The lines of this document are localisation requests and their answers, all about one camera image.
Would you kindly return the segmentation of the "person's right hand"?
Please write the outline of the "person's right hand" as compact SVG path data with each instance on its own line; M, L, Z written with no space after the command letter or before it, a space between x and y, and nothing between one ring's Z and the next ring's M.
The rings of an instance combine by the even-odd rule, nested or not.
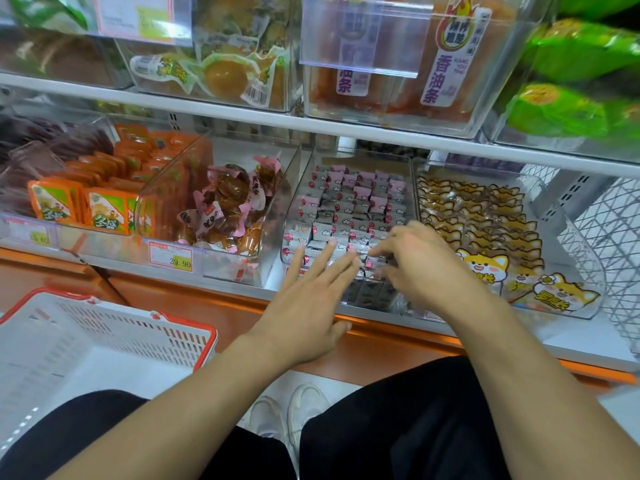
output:
M489 310L494 295L464 265L461 258L448 247L433 228L426 225L425 227L424 293L423 295L404 295L407 300L414 307L432 312L451 324Z

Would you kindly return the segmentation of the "person's left hand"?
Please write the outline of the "person's left hand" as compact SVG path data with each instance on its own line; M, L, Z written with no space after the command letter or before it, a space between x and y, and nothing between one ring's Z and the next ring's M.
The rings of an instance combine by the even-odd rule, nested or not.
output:
M280 290L248 333L259 360L277 371L312 362L334 349L328 346L328 331L360 268L353 250L331 261L336 247L335 241L327 243L289 290L285 275Z

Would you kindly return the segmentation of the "person's left forearm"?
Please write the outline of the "person's left forearm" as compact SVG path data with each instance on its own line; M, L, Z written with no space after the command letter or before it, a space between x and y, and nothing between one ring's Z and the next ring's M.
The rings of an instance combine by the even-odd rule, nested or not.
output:
M240 336L47 480L197 480L260 393L295 365L274 344Z

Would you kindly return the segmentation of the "person's right forearm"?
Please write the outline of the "person's right forearm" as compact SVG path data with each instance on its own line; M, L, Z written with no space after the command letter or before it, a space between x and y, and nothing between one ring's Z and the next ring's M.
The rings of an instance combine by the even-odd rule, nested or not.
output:
M439 315L473 365L512 480L640 480L640 445L503 300L482 292Z

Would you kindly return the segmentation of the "pile of small pink-white candies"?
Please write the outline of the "pile of small pink-white candies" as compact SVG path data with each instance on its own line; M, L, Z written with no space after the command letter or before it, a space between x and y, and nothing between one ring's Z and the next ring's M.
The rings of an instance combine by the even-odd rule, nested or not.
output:
M315 165L305 173L284 225L280 258L288 269L295 251L305 247L300 273L335 241L328 263L348 251L356 253L359 271L341 302L349 306L390 311L399 293L378 274L390 258L373 257L370 249L388 238L393 227L415 216L408 177L361 170L346 165Z

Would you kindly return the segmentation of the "white shoe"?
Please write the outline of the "white shoe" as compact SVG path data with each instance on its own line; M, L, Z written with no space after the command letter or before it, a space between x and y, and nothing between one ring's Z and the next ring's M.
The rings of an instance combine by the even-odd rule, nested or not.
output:
M263 437L289 445L289 428L280 404L267 395L260 396L248 411L244 428Z
M298 449L303 427L330 407L324 393L312 383L298 386L291 396L287 408L287 427L291 445Z

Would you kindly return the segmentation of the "pile of dog print packets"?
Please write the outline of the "pile of dog print packets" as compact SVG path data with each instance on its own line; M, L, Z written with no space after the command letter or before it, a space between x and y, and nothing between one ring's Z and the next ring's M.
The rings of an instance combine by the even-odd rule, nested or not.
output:
M602 286L554 252L542 224L525 213L521 187L421 171L415 190L420 221L510 305L585 319L595 314Z

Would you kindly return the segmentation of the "pile of pink brown snacks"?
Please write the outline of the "pile of pink brown snacks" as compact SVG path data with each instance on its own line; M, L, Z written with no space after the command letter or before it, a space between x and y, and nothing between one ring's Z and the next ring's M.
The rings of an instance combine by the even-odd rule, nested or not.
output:
M177 214L179 227L174 241L256 257L268 209L284 179L280 156L281 152L254 156L251 170L231 163L208 166L206 186L194 190L192 207Z

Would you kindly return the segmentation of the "person's black trousers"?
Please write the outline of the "person's black trousers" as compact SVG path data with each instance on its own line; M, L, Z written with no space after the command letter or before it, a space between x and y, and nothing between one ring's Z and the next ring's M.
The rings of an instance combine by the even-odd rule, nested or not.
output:
M0 459L0 480L46 480L148 399L99 390L60 405ZM362 387L301 428L299 472L284 441L235 427L199 480L511 480L467 357Z

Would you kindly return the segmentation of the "red white price tag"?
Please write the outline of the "red white price tag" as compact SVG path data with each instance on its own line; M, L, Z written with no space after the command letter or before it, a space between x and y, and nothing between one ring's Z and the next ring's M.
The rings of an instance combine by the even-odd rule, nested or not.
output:
M150 265L185 273L194 271L193 251L190 248L159 241L148 241L147 247Z

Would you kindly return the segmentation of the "clear bin with green packets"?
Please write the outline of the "clear bin with green packets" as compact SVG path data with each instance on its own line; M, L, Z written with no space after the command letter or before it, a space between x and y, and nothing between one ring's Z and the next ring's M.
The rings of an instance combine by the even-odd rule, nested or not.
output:
M527 42L537 31L565 18L576 18L585 22L601 23L614 28L640 32L640 4L601 20L590 21L558 15L559 1L553 1L540 26L532 32ZM492 143L505 146L640 163L640 64L593 80L552 82L532 71L531 61L526 55L527 42L516 67L483 124L484 136ZM525 134L508 127L506 124L508 103L526 85L536 82L569 88L603 103L610 126L609 135L602 139L543 137Z

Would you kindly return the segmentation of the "large orange fried snack packet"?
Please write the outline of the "large orange fried snack packet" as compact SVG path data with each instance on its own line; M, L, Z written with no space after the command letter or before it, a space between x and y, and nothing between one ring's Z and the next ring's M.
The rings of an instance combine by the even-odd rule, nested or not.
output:
M471 122L513 31L519 0L430 0L433 13L418 76L394 84L387 113L436 126Z
M301 64L308 103L377 110L385 76L375 75L384 2L405 0L303 0Z

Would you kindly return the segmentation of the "clear bin with large packets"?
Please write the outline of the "clear bin with large packets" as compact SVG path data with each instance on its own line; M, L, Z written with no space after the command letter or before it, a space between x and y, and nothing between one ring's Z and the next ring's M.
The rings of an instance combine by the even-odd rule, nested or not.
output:
M505 126L557 0L302 0L305 115L471 139Z

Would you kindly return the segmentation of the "clear bin with dog packets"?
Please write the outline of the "clear bin with dog packets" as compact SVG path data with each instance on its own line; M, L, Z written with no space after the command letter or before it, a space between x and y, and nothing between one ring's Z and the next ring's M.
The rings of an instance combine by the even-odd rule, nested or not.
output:
M594 251L542 180L500 169L412 161L421 222L493 293L532 314L589 320L605 297Z

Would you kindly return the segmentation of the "white upper shelf board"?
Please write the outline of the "white upper shelf board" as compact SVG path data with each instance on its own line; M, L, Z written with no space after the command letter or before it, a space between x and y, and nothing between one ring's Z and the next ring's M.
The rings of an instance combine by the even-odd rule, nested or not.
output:
M277 128L344 136L379 143L460 153L495 160L547 166L556 169L640 180L640 163L594 159L587 156L548 152L530 148L485 144L469 139L420 134L412 131L373 127L359 123L302 118L286 113L258 111L245 107L200 102L172 96L139 93L135 89L110 89L58 80L47 80L0 72L0 86L30 89L39 93L76 96L112 103L132 104L167 112L255 123Z

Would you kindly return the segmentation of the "clear bin with orange packets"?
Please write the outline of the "clear bin with orange packets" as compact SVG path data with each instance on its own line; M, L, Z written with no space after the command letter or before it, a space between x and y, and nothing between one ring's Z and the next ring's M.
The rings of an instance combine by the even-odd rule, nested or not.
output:
M156 223L148 229L137 227L132 235L121 235L46 221L56 225L63 247L75 254L135 264L147 263L147 241L174 241L173 235L178 232L179 227L177 214L188 208L189 186L198 180L196 171L205 168L202 160L212 160L212 142L205 136L207 129L203 125L178 127L167 121L125 118L120 115L103 116L92 123L99 124L110 137L116 136L113 129L116 123L139 123L150 130L174 130L201 135L194 147L181 153L143 190L140 204L143 207L151 203L158 205Z

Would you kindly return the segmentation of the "row of orange snack packets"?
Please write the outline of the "row of orange snack packets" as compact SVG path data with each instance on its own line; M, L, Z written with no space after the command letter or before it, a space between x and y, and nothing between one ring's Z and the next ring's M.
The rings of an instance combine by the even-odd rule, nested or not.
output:
M201 137L116 123L110 137L97 125L28 151L26 184L37 218L132 235L156 223L158 205L140 204L143 190Z

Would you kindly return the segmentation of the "green snack packet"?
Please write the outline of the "green snack packet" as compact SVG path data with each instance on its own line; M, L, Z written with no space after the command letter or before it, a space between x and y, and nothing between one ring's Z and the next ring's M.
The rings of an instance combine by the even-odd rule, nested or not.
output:
M565 18L527 42L535 74L552 82L579 82L640 64L640 32Z
M555 84L526 85L507 110L507 126L533 136L602 139L610 133L603 103Z
M558 15L601 20L640 4L640 0L560 0Z

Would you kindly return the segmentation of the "clear plastic label holder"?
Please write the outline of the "clear plastic label holder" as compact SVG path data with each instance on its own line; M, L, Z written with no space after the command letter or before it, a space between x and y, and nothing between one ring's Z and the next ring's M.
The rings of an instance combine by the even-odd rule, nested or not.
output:
M431 0L302 0L300 63L415 79Z

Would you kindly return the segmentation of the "white shopping basket red rim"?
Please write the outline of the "white shopping basket red rim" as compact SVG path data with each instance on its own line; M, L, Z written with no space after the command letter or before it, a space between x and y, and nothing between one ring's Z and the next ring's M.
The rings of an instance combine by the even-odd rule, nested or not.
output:
M213 326L95 297L37 289L0 317L0 459L77 396L153 398L214 355Z

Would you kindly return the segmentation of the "pale price tag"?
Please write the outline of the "pale price tag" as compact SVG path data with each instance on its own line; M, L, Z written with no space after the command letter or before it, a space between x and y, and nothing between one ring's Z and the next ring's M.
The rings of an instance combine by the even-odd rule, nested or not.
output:
M56 245L51 227L47 224L21 217L5 217L4 220L8 227L8 238L12 241L48 248Z

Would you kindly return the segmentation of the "pile of dark purple packets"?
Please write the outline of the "pile of dark purple packets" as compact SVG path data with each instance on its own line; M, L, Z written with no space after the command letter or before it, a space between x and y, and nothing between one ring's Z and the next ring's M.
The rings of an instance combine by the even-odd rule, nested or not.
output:
M0 212L35 217L29 181L61 171L79 156L113 150L111 138L96 123L0 114Z

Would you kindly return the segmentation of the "large white pink price label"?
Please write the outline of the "large white pink price label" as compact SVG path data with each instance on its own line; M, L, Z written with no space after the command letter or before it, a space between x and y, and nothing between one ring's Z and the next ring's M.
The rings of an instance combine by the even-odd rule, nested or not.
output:
M172 46L193 41L193 0L92 0L103 37Z

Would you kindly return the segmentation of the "clear bin with brown goods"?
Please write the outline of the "clear bin with brown goods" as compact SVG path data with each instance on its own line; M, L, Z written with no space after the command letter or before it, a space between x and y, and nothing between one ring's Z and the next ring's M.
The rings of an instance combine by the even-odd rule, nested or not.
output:
M0 73L110 89L133 85L93 0L0 0Z

